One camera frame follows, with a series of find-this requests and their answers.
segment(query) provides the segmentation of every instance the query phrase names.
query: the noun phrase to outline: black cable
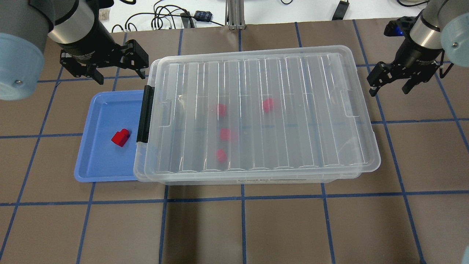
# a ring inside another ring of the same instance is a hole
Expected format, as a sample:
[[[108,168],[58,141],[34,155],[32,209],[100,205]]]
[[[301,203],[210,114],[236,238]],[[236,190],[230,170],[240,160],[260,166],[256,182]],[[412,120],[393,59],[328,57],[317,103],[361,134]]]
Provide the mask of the black cable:
[[[137,0],[121,0],[121,2],[128,5],[135,5]]]
[[[120,27],[121,30],[124,31],[124,28],[123,28],[121,25],[117,24],[117,25],[114,25],[113,29],[111,29],[111,33],[114,32],[114,29],[115,29],[116,27]]]
[[[175,9],[175,10],[173,10],[173,11],[169,11],[169,9],[168,9],[166,6],[157,7],[156,9],[154,9],[154,10],[155,10],[155,18],[158,18],[158,20],[157,20],[158,29],[161,29],[161,28],[163,27],[163,20],[162,20],[162,18],[165,17],[166,19],[168,19],[166,16],[161,17],[161,11],[163,11],[163,9],[166,9],[166,11],[168,11],[168,13],[169,13],[170,15],[172,15],[173,12],[175,12],[175,11],[177,11],[177,10],[179,10],[179,9],[182,10],[182,8],[178,8],[178,9]],[[174,17],[173,17],[173,16],[171,16],[171,20],[173,21],[173,26],[174,26],[174,28],[176,28],[176,23],[174,22]]]
[[[129,31],[131,31],[131,30],[130,30],[130,25],[133,25],[133,26],[134,26],[134,28],[135,28],[135,31],[138,31],[138,30],[137,30],[137,27],[135,26],[135,24],[133,24],[133,23],[129,23],[128,25],[129,25]]]
[[[167,7],[174,7],[174,8],[177,8],[176,10],[179,10],[179,9],[182,10],[182,11],[186,14],[186,17],[189,18],[190,26],[191,26],[192,28],[195,28],[194,22],[192,21],[192,18],[193,18],[193,17],[189,14],[189,12],[187,12],[187,10],[185,10],[185,9],[179,7],[179,6],[175,6],[175,5],[165,5],[165,6],[163,6],[163,7],[164,7],[164,8],[167,8]]]
[[[167,7],[175,7],[175,8],[177,8],[177,9],[175,9],[175,10],[173,10],[173,11],[169,11],[169,9],[168,9]],[[126,22],[125,22],[125,24],[124,24],[124,28],[127,30],[127,29],[129,29],[129,25],[132,24],[132,25],[135,27],[135,29],[136,29],[136,26],[135,26],[133,23],[129,23],[129,21],[130,21],[131,18],[133,18],[133,17],[135,17],[135,16],[138,16],[138,15],[154,15],[154,18],[151,20],[151,28],[152,28],[152,29],[155,28],[155,27],[154,27],[154,23],[155,23],[155,22],[158,22],[158,28],[157,28],[157,29],[161,29],[161,28],[163,27],[162,19],[163,19],[163,18],[166,18],[166,19],[167,19],[167,16],[170,16],[171,19],[173,20],[174,28],[176,28],[176,24],[175,24],[174,18],[173,18],[174,16],[177,16],[177,17],[188,17],[191,26],[194,27],[194,23],[192,22],[192,18],[195,18],[195,17],[190,16],[189,13],[188,13],[185,9],[183,9],[183,8],[181,8],[181,7],[179,7],[179,6],[175,6],[175,5],[166,5],[166,6],[162,6],[162,7],[157,7],[155,10],[158,10],[158,8],[160,8],[160,11],[159,11],[158,13],[156,13],[156,12],[155,12],[155,13],[142,12],[142,13],[136,13],[136,14],[131,15],[131,16],[126,20]],[[169,14],[161,14],[161,11],[162,11],[163,9],[168,10]],[[174,11],[177,11],[177,10],[182,10],[182,11],[186,14],[186,16],[182,16],[182,15],[173,15],[172,13],[173,13]],[[220,24],[220,23],[217,23],[217,22],[215,22],[215,21],[209,21],[209,22],[210,22],[210,23],[214,23],[214,24],[216,24],[216,25],[224,26],[224,25],[222,25],[222,24]]]
[[[443,79],[446,74],[449,73],[449,71],[451,70],[451,68],[454,66],[454,63],[451,63],[449,66],[448,66],[448,69],[446,69],[445,72],[443,72],[443,61],[445,60],[445,50],[443,50],[443,52],[441,52],[441,61],[440,61],[440,67],[439,67],[439,73],[440,73],[440,78]]]
[[[416,6],[420,6],[420,5],[423,5],[423,4],[428,3],[428,1],[423,1],[423,2],[420,2],[420,3],[417,3],[417,4],[407,5],[407,4],[403,4],[403,3],[401,2],[401,0],[397,0],[397,2],[398,2],[401,6],[407,7],[407,8],[416,7]]]
[[[127,20],[125,21],[124,28],[127,29],[127,25],[129,24],[129,20],[131,18],[135,17],[135,16],[138,16],[138,15],[155,15],[155,14],[154,13],[146,13],[146,12],[133,14],[129,18],[127,18]]]
[[[224,26],[224,25],[222,25],[222,24],[220,24],[220,23],[217,23],[217,22],[215,22],[215,21],[212,21],[212,20],[210,20],[209,22],[210,22],[210,23],[214,23],[214,24],[216,24],[216,25]]]

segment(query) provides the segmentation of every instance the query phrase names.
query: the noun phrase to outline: label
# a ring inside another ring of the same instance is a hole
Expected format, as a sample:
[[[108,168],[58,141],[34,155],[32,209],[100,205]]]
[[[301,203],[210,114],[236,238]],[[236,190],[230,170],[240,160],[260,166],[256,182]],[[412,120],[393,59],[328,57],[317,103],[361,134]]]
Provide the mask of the label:
[[[91,56],[93,56],[93,54],[95,52],[96,51],[92,51],[92,52],[90,52],[88,54],[85,54],[85,55],[72,55],[72,57],[74,57],[78,61],[87,61],[87,60],[91,59]]]

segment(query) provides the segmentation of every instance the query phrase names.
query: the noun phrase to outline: transparent container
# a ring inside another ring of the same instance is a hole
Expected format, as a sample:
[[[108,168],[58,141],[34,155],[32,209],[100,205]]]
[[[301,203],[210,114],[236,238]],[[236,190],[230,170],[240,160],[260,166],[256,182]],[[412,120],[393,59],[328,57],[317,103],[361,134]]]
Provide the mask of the transparent container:
[[[137,143],[134,164],[140,181],[326,183],[380,165],[345,46],[166,57],[152,64],[148,85],[148,142]]]

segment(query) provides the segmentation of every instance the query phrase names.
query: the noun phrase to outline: red cube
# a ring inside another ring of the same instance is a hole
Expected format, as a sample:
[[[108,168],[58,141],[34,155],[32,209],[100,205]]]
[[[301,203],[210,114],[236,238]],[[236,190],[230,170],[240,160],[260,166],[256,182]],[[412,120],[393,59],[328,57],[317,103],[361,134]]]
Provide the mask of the red cube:
[[[227,114],[227,106],[218,104],[218,116],[224,117]]]
[[[273,109],[273,99],[272,98],[267,98],[264,101],[262,101],[262,109],[264,109],[265,113],[268,113],[272,111]]]
[[[227,154],[222,148],[219,148],[217,150],[217,159],[219,163],[224,163],[225,161],[227,161]]]
[[[230,140],[230,130],[228,128],[220,129],[220,140],[223,140],[223,141]]]
[[[130,137],[130,133],[127,129],[122,129],[120,132],[116,132],[116,134],[113,136],[111,139],[112,142],[114,142],[117,146],[123,147],[125,142]]]

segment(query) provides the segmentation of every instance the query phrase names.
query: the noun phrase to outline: black latch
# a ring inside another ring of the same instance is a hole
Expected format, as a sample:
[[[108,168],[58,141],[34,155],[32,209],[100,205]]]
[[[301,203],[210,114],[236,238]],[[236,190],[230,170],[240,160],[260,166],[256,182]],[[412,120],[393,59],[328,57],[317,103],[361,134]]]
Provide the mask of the black latch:
[[[142,109],[140,111],[140,121],[138,122],[137,142],[148,143],[154,94],[155,88],[145,85]]]

